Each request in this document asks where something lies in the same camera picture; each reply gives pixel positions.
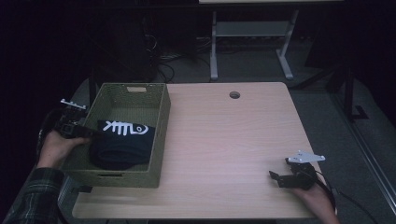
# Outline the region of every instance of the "wicker basket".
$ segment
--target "wicker basket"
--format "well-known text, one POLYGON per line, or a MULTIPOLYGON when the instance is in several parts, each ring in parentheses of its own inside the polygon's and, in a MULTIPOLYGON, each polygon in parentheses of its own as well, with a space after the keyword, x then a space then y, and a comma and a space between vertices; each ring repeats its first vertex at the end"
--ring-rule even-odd
POLYGON ((70 153, 62 169, 78 182, 92 187, 158 188, 170 105, 166 84, 104 83, 84 126, 97 130, 97 120, 107 119, 155 127, 150 161, 128 170, 104 170, 91 164, 90 146, 85 145, 70 153))

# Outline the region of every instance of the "human hand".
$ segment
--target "human hand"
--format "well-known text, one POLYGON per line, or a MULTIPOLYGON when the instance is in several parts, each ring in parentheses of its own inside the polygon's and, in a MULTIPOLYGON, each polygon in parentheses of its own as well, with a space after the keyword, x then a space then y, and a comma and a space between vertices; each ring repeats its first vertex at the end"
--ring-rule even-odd
POLYGON ((327 197, 324 189, 315 184, 309 190, 291 189, 291 192, 300 198, 305 206, 315 215, 323 224, 339 224, 339 220, 334 213, 332 203, 327 197))
POLYGON ((81 144, 86 144, 89 138, 65 139, 56 131, 47 134, 36 168, 49 167, 59 169, 71 150, 81 144))

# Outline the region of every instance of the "small round hole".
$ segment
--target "small round hole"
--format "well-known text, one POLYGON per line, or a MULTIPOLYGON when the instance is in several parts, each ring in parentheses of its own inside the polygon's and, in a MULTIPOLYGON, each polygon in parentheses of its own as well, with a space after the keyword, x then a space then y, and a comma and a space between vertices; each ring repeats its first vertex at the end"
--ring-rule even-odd
POLYGON ((241 97, 241 94, 237 91, 232 91, 230 92, 230 97, 233 99, 238 99, 239 97, 241 97))

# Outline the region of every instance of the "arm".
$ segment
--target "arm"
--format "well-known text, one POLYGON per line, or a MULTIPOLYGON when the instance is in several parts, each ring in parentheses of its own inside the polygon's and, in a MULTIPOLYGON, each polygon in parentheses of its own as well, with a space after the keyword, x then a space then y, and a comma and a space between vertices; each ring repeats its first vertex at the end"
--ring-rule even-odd
POLYGON ((62 162, 84 138, 64 139, 50 132, 41 148, 36 169, 27 182, 21 204, 6 223, 56 223, 58 196, 64 180, 59 170, 62 162))
POLYGON ((309 190, 291 189, 323 224, 339 224, 326 192, 317 184, 309 190))

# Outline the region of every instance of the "plaid sleeve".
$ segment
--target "plaid sleeve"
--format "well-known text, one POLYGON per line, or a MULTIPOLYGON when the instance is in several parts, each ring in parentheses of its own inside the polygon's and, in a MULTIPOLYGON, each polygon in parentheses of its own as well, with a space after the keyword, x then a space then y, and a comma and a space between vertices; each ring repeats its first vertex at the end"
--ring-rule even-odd
POLYGON ((7 223, 56 223, 58 196, 64 174, 51 168, 35 169, 25 187, 21 204, 7 223))

